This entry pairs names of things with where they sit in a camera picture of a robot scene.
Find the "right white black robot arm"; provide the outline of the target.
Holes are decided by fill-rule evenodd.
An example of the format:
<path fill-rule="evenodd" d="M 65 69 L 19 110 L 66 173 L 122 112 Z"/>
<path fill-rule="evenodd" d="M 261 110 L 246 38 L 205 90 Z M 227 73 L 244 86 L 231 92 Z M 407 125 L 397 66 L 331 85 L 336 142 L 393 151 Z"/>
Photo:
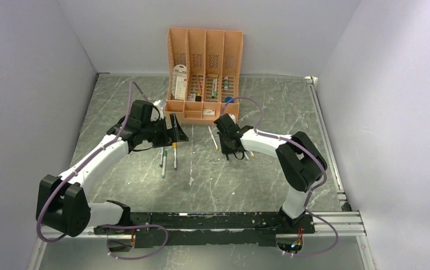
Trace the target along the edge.
<path fill-rule="evenodd" d="M 241 128 L 229 114 L 220 116 L 214 124 L 225 156 L 251 151 L 278 159 L 289 184 L 279 224 L 284 232 L 297 230 L 313 190 L 327 180 L 327 163 L 311 139 L 304 132 L 280 135 L 248 125 Z"/>

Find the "pink cap yellow tip pen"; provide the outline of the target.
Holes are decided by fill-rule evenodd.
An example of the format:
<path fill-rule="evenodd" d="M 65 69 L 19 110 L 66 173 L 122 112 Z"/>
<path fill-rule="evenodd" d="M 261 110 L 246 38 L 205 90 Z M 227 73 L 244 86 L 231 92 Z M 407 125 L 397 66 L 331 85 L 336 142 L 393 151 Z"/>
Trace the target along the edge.
<path fill-rule="evenodd" d="M 213 131 L 212 131 L 211 127 L 210 127 L 210 126 L 208 126 L 207 128 L 208 128 L 208 130 L 209 130 L 210 137 L 211 137 L 211 139 L 212 139 L 212 141 L 213 141 L 213 143 L 214 143 L 214 146 L 215 146 L 216 150 L 219 150 L 219 146 L 218 146 L 218 144 L 217 144 L 217 141 L 216 141 L 216 139 L 215 139 L 215 136 L 214 136 L 214 133 L 213 133 Z"/>

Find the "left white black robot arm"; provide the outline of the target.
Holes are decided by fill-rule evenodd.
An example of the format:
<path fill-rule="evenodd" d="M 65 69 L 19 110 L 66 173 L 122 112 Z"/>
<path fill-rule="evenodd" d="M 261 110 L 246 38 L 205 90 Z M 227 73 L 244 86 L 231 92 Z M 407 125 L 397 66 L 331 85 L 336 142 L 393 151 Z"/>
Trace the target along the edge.
<path fill-rule="evenodd" d="M 133 224 L 130 207 L 113 200 L 90 204 L 87 194 L 106 170 L 148 142 L 153 148 L 187 142 L 175 114 L 171 127 L 162 114 L 160 102 L 136 100 L 129 111 L 103 137 L 102 141 L 78 163 L 57 176 L 46 175 L 39 183 L 37 233 L 47 226 L 64 236 L 75 237 L 87 227 L 108 227 L 123 234 Z"/>

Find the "yellow cap purple tip pen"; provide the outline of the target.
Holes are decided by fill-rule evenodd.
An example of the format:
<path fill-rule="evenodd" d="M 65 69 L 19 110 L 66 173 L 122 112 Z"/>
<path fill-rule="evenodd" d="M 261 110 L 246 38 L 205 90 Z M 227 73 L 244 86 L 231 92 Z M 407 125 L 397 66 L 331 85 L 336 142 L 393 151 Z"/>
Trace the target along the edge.
<path fill-rule="evenodd" d="M 178 170 L 177 143 L 173 143 L 173 153 L 174 153 L 174 170 Z"/>

